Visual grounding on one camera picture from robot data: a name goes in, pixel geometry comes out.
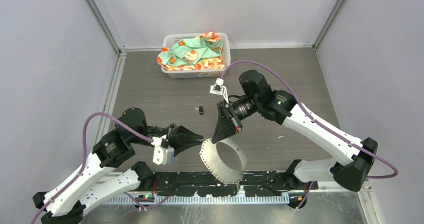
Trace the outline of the large metal keyring holder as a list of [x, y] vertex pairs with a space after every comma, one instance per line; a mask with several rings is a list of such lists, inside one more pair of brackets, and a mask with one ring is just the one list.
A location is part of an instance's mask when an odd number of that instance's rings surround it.
[[239, 184], [242, 181], [246, 169], [247, 156], [241, 147], [231, 138], [224, 139], [221, 143], [229, 146], [236, 152], [241, 163], [241, 170], [232, 169], [222, 161], [218, 154], [217, 145], [212, 143], [211, 138], [206, 139], [202, 143], [199, 156], [205, 167], [218, 181], [224, 185]]

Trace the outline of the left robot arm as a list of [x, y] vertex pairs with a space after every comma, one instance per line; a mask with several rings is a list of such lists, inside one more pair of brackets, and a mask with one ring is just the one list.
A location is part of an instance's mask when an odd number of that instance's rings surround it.
[[38, 209], [35, 218], [42, 223], [80, 223], [85, 215], [111, 197], [137, 188], [149, 190], [155, 181], [154, 173], [143, 161], [136, 162], [117, 178], [97, 185], [98, 180], [134, 156], [134, 144], [152, 147], [153, 162], [166, 165], [203, 140], [202, 135], [183, 126], [149, 126], [140, 108], [126, 109], [119, 118], [107, 113], [101, 116], [112, 120], [115, 128], [91, 151], [83, 150], [82, 164], [59, 186], [33, 196]]

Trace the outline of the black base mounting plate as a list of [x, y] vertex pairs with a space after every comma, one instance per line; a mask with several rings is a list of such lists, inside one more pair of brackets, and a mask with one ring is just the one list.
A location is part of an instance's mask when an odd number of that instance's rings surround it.
[[248, 171], [236, 184], [223, 184], [207, 171], [158, 171], [141, 182], [136, 191], [156, 193], [159, 196], [211, 195], [213, 197], [235, 196], [241, 188], [248, 197], [278, 196], [283, 192], [305, 192], [309, 185], [294, 175], [278, 171]]

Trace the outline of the green orange patterned cloth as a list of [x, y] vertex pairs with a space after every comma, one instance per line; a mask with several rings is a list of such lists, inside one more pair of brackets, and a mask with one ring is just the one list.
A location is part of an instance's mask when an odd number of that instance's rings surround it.
[[156, 62], [167, 71], [223, 69], [223, 44], [215, 32], [207, 32], [161, 48]]

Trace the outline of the white plastic basket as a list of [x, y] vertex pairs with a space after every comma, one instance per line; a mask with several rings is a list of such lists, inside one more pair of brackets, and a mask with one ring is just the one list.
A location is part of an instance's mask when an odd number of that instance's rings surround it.
[[[223, 69], [207, 69], [207, 70], [191, 70], [191, 71], [167, 71], [161, 66], [161, 70], [163, 73], [168, 74], [170, 77], [174, 79], [181, 78], [202, 78], [202, 77], [219, 77], [227, 66], [230, 65], [231, 62], [231, 54], [229, 48], [229, 40], [226, 34], [224, 33], [215, 33], [218, 35], [223, 41], [223, 51], [222, 51], [222, 59], [225, 67]], [[190, 33], [190, 34], [173, 34], [168, 35], [164, 38], [162, 48], [169, 48], [173, 44], [177, 43], [181, 39], [186, 38], [194, 38], [196, 36], [201, 35], [201, 33]]]

